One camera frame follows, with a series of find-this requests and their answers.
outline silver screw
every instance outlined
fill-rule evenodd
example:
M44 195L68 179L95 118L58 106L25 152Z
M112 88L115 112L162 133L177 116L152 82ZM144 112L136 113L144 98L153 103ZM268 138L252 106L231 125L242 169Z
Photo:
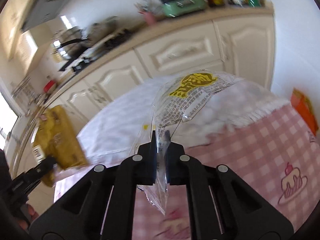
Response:
M95 172L102 172L102 171L104 170L104 166L101 165L101 164L96 165L96 166L93 168L93 170L94 170Z
M182 160L183 162L187 162L190 160L190 157L184 154L180 156L180 160Z
M137 155L134 155L134 156L132 157L132 159L133 159L135 162L139 162L139 161L142 160L142 156L139 155L139 154L137 154Z
M219 165L218 166L218 171L227 172L228 171L228 167L226 165Z

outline range hood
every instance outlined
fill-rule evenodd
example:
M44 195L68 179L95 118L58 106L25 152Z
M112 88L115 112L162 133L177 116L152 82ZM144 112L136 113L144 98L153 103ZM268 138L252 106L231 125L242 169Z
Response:
M24 20L21 28L22 32L24 33L39 24L56 18L69 1L70 0L35 0L32 9Z

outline human hand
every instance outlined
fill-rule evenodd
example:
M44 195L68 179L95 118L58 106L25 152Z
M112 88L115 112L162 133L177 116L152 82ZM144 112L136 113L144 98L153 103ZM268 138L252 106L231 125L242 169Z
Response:
M32 206L27 204L27 209L28 209L29 215L31 216L31 222L36 218L38 218L39 214L35 211L35 209ZM25 220L18 219L18 218L16 218L16 220L22 229L24 230L28 229L28 223Z

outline countertop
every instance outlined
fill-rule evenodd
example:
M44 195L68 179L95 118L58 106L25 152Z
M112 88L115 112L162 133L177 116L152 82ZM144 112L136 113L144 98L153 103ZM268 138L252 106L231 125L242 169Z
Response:
M186 15L186 16L182 16L174 19L164 20L157 23L154 26L142 28L140 31L135 33L131 37L131 39L129 39L127 42L121 44L116 49L112 50L111 52L97 59L87 68L82 70L79 74L75 75L71 80L66 82L66 84L64 84L62 87L56 89L53 92L53 94L50 96L46 104L37 113L33 114L34 118L32 120L30 119L25 129L23 138L21 138L22 143L20 146L16 148L16 153L14 154L14 157L13 157L14 161L11 165L12 177L15 178L17 176L19 162L20 162L23 150L25 148L25 145L36 125L36 118L40 116L45 110L45 108L49 106L55 99L57 99L63 92L65 92L67 89L72 87L74 84L79 82L85 76L89 75L90 73L92 73L94 70L98 69L105 63L113 60L114 58L120 56L123 53L126 53L134 49L137 46L142 45L145 42L151 41L153 39L156 39L159 36L173 32L180 28L188 27L190 25L194 25L197 23L201 23L204 21L209 21L217 18L222 18L222 17L234 17L234 16L244 16L244 15L253 15L253 16L273 15L273 13L274 13L274 9L273 9L272 3L266 3L265 7L259 7L259 8L226 7L226 8L217 8L217 9L207 9L204 12L198 12L198 13L193 13L190 15Z

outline pink checkered tablecloth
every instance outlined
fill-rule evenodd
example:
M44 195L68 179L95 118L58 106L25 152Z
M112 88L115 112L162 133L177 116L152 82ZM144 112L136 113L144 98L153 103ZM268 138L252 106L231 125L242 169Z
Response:
M211 135L210 144L185 152L208 166L228 165L286 216L295 231L319 201L320 148L289 105L247 127ZM56 188L58 196L82 176L67 178ZM132 239L190 239L185 187L168 186L168 190L165 217L137 190Z

